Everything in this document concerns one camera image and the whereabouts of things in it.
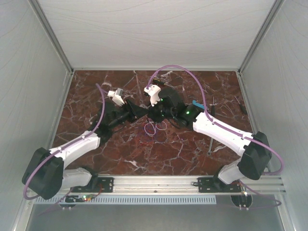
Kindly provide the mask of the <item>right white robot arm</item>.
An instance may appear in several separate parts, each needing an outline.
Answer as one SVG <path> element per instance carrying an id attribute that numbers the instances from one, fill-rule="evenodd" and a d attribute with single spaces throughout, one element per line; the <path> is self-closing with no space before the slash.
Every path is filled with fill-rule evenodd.
<path id="1" fill-rule="evenodd" d="M 161 89 L 157 85 L 150 85 L 144 88 L 144 92 L 150 97 L 148 117 L 152 121 L 161 123 L 165 119 L 172 119 L 177 126 L 207 135 L 239 156 L 237 160 L 224 165 L 213 178 L 213 187 L 217 191 L 226 190 L 230 183 L 243 177 L 260 179 L 272 157 L 264 133 L 244 132 L 206 115 L 204 108 L 185 104 L 173 88 Z"/>

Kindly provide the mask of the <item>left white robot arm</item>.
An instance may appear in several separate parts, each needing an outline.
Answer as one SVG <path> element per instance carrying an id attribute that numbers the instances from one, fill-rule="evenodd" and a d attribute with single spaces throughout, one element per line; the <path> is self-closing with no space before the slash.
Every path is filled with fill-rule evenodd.
<path id="1" fill-rule="evenodd" d="M 67 169 L 67 167 L 88 153 L 107 143 L 114 134 L 113 129 L 125 122 L 133 123 L 147 115 L 148 109 L 126 100 L 117 107 L 104 102 L 92 125 L 77 138 L 52 149 L 38 148 L 22 177 L 25 188 L 30 188 L 43 199 L 51 199 L 60 190 L 83 187 L 92 192 L 99 186 L 98 174 L 89 167 Z"/>

